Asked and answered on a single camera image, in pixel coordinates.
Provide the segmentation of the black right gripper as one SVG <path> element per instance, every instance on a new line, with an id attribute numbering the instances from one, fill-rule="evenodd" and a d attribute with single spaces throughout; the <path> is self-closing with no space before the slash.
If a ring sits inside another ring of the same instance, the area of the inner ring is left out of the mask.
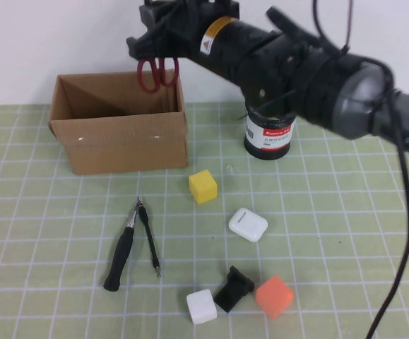
<path id="1" fill-rule="evenodd" d="M 140 38 L 128 37 L 129 55 L 134 59 L 185 58 L 201 63 L 199 40 L 208 23 L 206 16 L 168 16 L 169 4 L 144 4 L 139 7 L 141 22 L 148 33 Z"/>

